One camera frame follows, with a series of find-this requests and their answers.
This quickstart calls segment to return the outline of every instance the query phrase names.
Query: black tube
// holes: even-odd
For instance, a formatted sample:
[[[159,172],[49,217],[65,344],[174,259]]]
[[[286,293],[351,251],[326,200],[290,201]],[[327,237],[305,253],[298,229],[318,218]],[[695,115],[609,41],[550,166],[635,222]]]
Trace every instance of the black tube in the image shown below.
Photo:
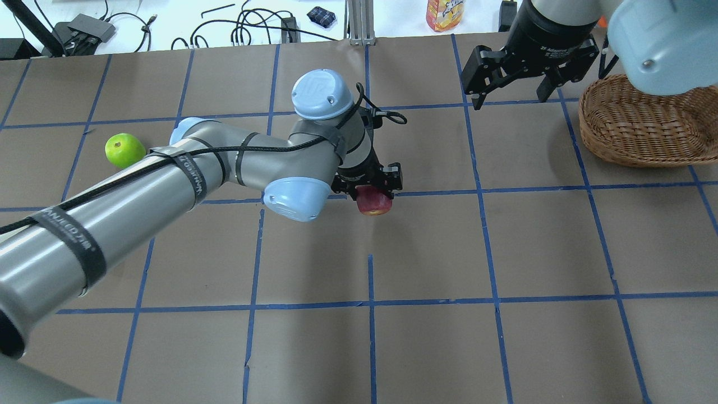
[[[63,56],[62,44],[57,38],[52,36],[52,33],[45,28],[44,25],[37,19],[30,9],[25,6],[21,0],[2,0],[3,4],[10,10],[12,14],[15,14],[22,24],[32,32],[32,34],[50,51],[50,54],[58,58]]]

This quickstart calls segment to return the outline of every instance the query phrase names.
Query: brown basket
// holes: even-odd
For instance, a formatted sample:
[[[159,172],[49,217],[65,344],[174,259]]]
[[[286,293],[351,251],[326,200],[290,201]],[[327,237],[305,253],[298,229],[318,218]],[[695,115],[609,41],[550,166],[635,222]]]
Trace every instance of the brown basket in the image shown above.
[[[596,156],[632,167],[718,162],[718,88],[651,96],[625,75],[599,80],[579,102],[581,139]]]

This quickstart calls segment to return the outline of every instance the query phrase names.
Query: velcro strap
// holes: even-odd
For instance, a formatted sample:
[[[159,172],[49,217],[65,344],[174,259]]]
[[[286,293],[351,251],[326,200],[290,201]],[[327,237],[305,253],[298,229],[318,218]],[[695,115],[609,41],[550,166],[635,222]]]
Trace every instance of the velcro strap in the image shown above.
[[[55,237],[60,239],[80,262],[85,273],[85,290],[91,288],[107,273],[107,261],[100,245],[92,234],[70,214],[57,206],[50,206],[32,218]]]
[[[292,128],[292,134],[297,133],[313,134],[325,138],[334,146],[334,152],[337,153],[339,159],[344,162],[344,157],[347,155],[347,143],[339,129],[327,125],[320,125],[315,121],[300,119]]]
[[[187,176],[195,192],[195,205],[193,208],[205,200],[207,197],[207,180],[189,152],[172,146],[153,147],[150,151],[152,152],[149,154],[150,156],[161,155],[171,158],[175,165]]]

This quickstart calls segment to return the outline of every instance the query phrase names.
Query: white background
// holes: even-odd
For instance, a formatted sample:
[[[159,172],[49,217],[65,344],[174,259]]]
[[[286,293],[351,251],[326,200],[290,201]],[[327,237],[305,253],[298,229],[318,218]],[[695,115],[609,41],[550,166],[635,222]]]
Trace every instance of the white background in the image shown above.
[[[24,3],[45,23],[42,15],[32,0]],[[39,0],[39,5],[50,21],[69,22],[78,14],[87,14],[99,18],[105,13],[103,0]],[[148,20],[157,14],[152,24],[152,50],[169,49],[175,37],[189,39],[197,25],[210,19],[236,19],[243,0],[108,0],[110,13],[131,12]],[[217,12],[211,12],[200,18],[200,13],[218,6],[236,3],[235,6]],[[495,32],[498,30],[498,8],[500,0],[465,0],[465,14],[461,23],[448,32],[441,34],[462,34],[468,32]],[[311,22],[307,12],[315,6],[321,6],[337,15],[337,22],[325,29]],[[343,38],[345,21],[344,0],[250,0],[246,9],[266,8],[273,11],[289,10],[297,18],[300,29],[316,32],[335,39]],[[432,31],[426,24],[426,0],[375,0],[374,30],[377,37],[413,37],[424,35],[441,35]],[[257,16],[250,16],[249,22],[257,22]],[[108,43],[101,44],[97,53],[132,52],[142,39],[141,22],[130,16],[117,16],[111,20],[117,28],[115,35]],[[277,19],[271,19],[270,25],[279,26]],[[199,35],[207,39],[211,47],[231,46],[229,33],[234,28],[228,23],[213,23],[200,29]],[[249,28],[252,32],[252,43],[266,44],[266,30]],[[279,42],[280,31],[271,30],[272,43]],[[27,39],[38,50],[42,45],[25,29]],[[0,37],[22,37],[20,29],[12,18],[10,11],[0,5]],[[301,34],[302,42],[322,41],[311,35]]]

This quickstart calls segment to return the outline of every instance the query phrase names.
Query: orange package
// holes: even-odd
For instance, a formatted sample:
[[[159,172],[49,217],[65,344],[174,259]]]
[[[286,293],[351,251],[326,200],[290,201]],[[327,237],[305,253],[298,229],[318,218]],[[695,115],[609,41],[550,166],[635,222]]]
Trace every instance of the orange package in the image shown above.
[[[456,27],[464,15],[464,0],[429,0],[426,23],[436,32]]]

